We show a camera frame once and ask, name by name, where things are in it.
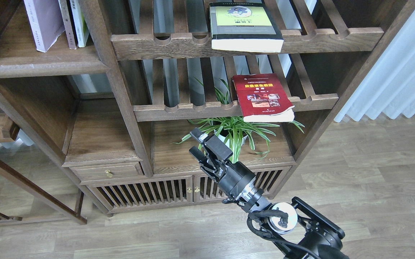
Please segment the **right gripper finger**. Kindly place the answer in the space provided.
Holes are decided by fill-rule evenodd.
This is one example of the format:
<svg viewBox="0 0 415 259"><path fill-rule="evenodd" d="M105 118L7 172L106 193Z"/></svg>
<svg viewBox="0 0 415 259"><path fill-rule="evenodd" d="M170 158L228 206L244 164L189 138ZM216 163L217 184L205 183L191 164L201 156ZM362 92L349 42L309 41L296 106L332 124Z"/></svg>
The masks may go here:
<svg viewBox="0 0 415 259"><path fill-rule="evenodd" d="M190 131L191 137L193 137L198 143L204 143L209 140L210 136L202 132L199 128L194 128Z"/></svg>
<svg viewBox="0 0 415 259"><path fill-rule="evenodd" d="M196 146L191 147L189 149L189 153L194 156L194 158L199 162L199 164L207 164L208 158Z"/></svg>

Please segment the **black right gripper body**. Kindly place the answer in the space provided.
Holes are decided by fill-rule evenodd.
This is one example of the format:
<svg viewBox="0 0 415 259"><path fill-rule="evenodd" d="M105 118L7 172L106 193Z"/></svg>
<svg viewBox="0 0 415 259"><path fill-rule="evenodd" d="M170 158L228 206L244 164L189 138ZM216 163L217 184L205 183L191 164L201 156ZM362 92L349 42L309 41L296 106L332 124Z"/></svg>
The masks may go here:
<svg viewBox="0 0 415 259"><path fill-rule="evenodd" d="M223 204L265 205L263 190L254 185L255 174L242 162L232 163L233 152L216 135L201 143L207 164L199 164L205 174L227 195Z"/></svg>

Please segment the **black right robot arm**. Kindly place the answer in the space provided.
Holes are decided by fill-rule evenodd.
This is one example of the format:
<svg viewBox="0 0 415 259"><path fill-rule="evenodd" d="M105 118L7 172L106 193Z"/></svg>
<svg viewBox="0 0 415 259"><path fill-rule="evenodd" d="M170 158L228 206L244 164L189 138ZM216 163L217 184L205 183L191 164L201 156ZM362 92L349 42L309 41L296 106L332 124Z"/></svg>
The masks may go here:
<svg viewBox="0 0 415 259"><path fill-rule="evenodd" d="M224 204L235 203L247 213L253 234L271 241L285 259L346 259L341 252L344 231L298 197L291 203L270 202L255 186L255 174L233 155L216 135L194 128L190 135L202 149L189 151L202 171L226 195Z"/></svg>

